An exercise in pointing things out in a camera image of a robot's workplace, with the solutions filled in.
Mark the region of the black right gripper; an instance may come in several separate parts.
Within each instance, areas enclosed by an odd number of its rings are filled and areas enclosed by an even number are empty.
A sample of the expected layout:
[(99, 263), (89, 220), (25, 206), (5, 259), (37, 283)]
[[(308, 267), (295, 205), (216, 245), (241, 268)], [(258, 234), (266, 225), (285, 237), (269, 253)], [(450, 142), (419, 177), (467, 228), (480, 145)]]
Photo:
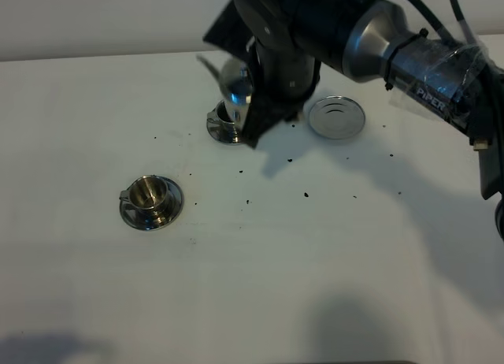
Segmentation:
[(378, 77), (378, 57), (361, 37), (378, 0), (229, 0), (203, 41), (248, 63), (250, 41), (265, 92), (256, 92), (241, 130), (243, 143), (280, 122), (296, 121), (299, 103), (313, 94), (321, 64), (362, 83)]

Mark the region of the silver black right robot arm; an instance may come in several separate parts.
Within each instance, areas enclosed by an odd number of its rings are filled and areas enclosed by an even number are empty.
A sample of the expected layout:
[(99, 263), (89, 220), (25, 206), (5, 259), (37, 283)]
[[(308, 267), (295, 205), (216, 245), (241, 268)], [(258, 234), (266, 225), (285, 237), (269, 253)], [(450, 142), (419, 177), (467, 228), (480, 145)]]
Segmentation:
[(382, 79), (465, 135), (479, 155), (485, 199), (503, 192), (503, 71), (450, 0), (464, 34), (455, 39), (421, 1), (408, 0), (437, 33), (409, 30), (388, 0), (229, 0), (204, 41), (246, 66), (252, 81), (240, 117), (245, 143), (293, 121), (326, 65), (358, 83)]

